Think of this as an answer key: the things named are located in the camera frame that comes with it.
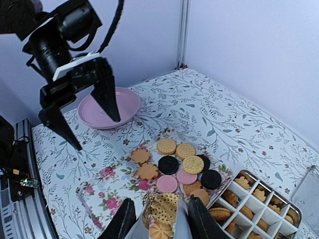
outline tablecloth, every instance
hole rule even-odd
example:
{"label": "tablecloth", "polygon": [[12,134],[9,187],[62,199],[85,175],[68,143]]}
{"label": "tablecloth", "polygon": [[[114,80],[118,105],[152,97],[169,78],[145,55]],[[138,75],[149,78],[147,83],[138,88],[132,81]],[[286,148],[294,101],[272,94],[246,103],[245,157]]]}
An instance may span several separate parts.
{"label": "tablecloth", "polygon": [[[311,165],[319,164],[319,154],[283,123],[195,70],[177,70],[131,89],[140,95],[141,107],[119,128],[90,128],[76,109],[64,114],[82,151],[43,125],[33,128],[43,191],[61,239],[100,235],[76,188],[166,127],[210,147],[234,172],[250,170],[288,199]],[[296,238],[316,236],[302,223]]]}

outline yellow cookie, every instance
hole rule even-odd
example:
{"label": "yellow cookie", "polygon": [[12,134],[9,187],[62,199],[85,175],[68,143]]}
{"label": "yellow cookie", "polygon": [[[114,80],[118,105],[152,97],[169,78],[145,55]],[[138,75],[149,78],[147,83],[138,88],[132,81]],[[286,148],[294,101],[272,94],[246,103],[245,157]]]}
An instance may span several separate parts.
{"label": "yellow cookie", "polygon": [[204,161],[198,156],[187,156],[183,161],[183,168],[186,173],[196,175],[204,168]]}
{"label": "yellow cookie", "polygon": [[158,151],[160,154],[170,155],[176,151],[176,142],[171,138],[163,138],[158,142]]}
{"label": "yellow cookie", "polygon": [[182,143],[176,148],[176,156],[184,160],[187,156],[194,156],[196,149],[189,143]]}

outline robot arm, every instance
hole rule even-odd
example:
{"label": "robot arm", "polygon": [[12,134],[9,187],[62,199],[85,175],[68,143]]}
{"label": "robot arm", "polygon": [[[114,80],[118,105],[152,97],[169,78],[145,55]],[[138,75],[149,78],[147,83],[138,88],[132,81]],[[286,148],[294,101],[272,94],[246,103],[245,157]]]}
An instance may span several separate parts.
{"label": "robot arm", "polygon": [[[112,68],[100,53],[115,32],[123,6],[124,0],[119,0],[109,32],[98,52],[82,53],[72,59],[70,51],[87,49],[102,26],[88,0],[68,0],[50,13],[42,12],[39,0],[0,0],[0,34],[15,33],[21,41],[30,36],[23,47],[23,52],[32,55],[27,66],[48,83],[40,91],[41,122],[77,150],[82,147],[60,109],[74,102],[78,92],[94,85],[92,97],[113,121],[121,120]],[[78,48],[68,44],[68,41],[76,43],[87,35],[85,43]],[[34,59],[39,68],[32,63]]]}

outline white wall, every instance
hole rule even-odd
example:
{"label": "white wall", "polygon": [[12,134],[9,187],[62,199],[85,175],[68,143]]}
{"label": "white wall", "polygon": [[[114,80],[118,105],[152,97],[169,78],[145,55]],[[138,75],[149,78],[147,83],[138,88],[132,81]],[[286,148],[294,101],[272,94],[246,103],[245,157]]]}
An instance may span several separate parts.
{"label": "white wall", "polygon": [[[42,0],[51,11],[65,0]],[[88,50],[97,50],[112,22],[117,0],[90,0],[103,26]],[[104,51],[113,66],[117,86],[131,86],[175,68],[180,2],[126,0],[122,19],[109,47]],[[39,122],[39,90],[45,80],[25,63],[24,43],[15,35],[0,35],[0,115],[11,123],[28,117]],[[91,89],[78,94],[75,108]]]}
{"label": "white wall", "polygon": [[193,0],[189,67],[319,148],[319,1]]}

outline pink plate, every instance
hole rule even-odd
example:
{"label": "pink plate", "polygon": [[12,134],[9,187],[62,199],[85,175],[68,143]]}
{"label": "pink plate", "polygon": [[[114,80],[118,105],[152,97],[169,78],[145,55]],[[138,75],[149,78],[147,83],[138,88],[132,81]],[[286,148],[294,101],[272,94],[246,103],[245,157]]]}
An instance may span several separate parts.
{"label": "pink plate", "polygon": [[80,119],[90,127],[109,129],[130,121],[140,108],[140,97],[127,88],[116,87],[116,101],[121,121],[114,122],[91,95],[85,97],[78,108]]}

